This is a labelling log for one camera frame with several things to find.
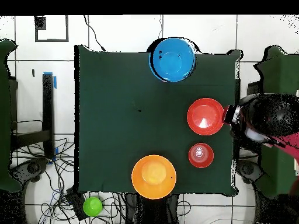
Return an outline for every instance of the dark green table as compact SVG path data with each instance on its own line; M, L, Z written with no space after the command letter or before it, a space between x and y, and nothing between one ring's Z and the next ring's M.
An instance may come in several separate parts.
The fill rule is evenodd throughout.
M287 54L276 45L266 49L264 61L257 64L262 74L262 85L267 93L287 93L295 95L299 89L299 55ZM265 171L256 186L268 198L288 194L297 179L294 158L275 147L262 145L261 165Z
M197 54L190 77L164 83L152 74L146 52L91 52L83 46L78 50L79 191L134 193L134 165L155 154L175 167L173 193L236 193L231 186L229 126L212 136L200 136L189 128L186 114L202 97L223 106L234 104L240 51ZM214 151L214 161L205 169L188 160L189 149L198 142Z
M6 60L14 49L14 42L0 40L0 189L11 192L22 188L8 172L11 163L11 94Z

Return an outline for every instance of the black cable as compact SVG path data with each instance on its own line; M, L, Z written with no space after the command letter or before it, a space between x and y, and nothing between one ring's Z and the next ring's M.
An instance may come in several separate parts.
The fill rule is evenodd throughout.
M45 171L45 173L46 173L46 175L47 175L48 178L49 178L51 189L52 189L53 191L55 191L55 189L53 189L53 187L52 187L52 181L51 181L51 178L50 178L49 174L47 173L47 171Z
M87 25L88 27L91 28L91 30L92 30L93 33L95 34L95 39L96 39L96 32L94 31L94 29L93 29L90 25L88 25L85 15L83 15L83 16L84 16L84 20L85 20L86 25Z
M35 122L35 121L38 121L38 122L42 122L42 120L26 120L26 121L17 121L17 123L26 123L26 122Z
M92 221L95 220L96 218L97 218L97 219L100 219L100 220L103 221L103 222L106 222L106 224L110 224L108 221L102 219L102 218L99 217L99 216L95 216L95 217L91 220L91 224L92 224Z
M254 157L258 157L258 155L243 156L243 157L239 157L239 159L248 159L248 158L254 158Z
M186 202L187 204L189 204L189 207L190 207L190 208L189 208L189 211L188 211L187 213L178 215L178 217L179 217L179 216L185 216L185 215L187 215L187 214L191 211L191 207L192 207L191 204L190 204L189 202L185 201L185 200L182 200L182 201L178 202L178 205L179 205L181 202Z
M161 18L162 18L162 15L160 15L160 19L159 19L159 23L160 23L160 25L161 25L161 31L160 31L160 33L162 32L162 23L161 23Z

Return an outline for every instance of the floor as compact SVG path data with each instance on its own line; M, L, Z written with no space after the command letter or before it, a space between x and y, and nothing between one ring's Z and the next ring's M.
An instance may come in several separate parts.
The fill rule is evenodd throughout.
M39 30L39 39L65 39L65 17L46 16L46 30ZM224 54L231 49L240 49L244 57L240 63L241 97L246 95L248 83L260 79L253 65L260 61L267 46L280 45L287 53L299 49L298 17L291 15L132 15L132 16L86 16L93 27L98 42L110 52L146 51L158 37L185 37L194 41L201 52ZM18 48L8 57L8 67L19 82L18 121L42 119L43 72L52 72L57 78L55 88L55 146L62 151L67 138L67 147L74 142L74 45L83 44L94 51L101 51L93 31L86 25L84 16L68 17L69 42L35 42L33 16L0 16L0 39L15 40ZM19 132L37 131L41 123L22 122ZM64 152L72 164L74 146ZM23 150L15 152L13 164L26 160ZM47 212L45 203L53 204L54 189L58 189L57 172L53 164L47 165L47 173L37 183L30 183L26 194L26 214L29 224L50 224L43 219ZM61 176L65 188L73 185L72 167L66 166ZM236 175L235 185L239 194L233 198L223 195L180 195L178 214L180 224L251 224L255 214L255 197L252 186L242 182ZM99 195L105 210L100 216L115 215L111 193L92 192L86 196ZM66 211L69 217L72 211ZM119 224L115 217L113 222ZM80 223L71 219L71 224L90 224L91 219ZM54 220L54 224L69 224L67 220ZM95 219L92 224L107 224Z

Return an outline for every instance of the wheel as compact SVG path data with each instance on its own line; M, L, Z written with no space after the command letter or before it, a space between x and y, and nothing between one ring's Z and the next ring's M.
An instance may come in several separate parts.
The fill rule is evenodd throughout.
M32 183L35 183L35 182L38 182L39 180L40 180L40 175L38 175L38 176L32 178L32 179L31 179L31 182L32 182Z
M236 167L236 173L243 178L243 181L246 184L255 182L262 175L260 167L250 160L239 160Z

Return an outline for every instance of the blue tape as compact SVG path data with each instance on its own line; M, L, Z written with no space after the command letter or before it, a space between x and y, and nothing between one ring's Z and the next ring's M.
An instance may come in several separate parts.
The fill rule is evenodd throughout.
M55 89L57 88L56 76L54 76L54 79L53 79L53 86L54 86Z

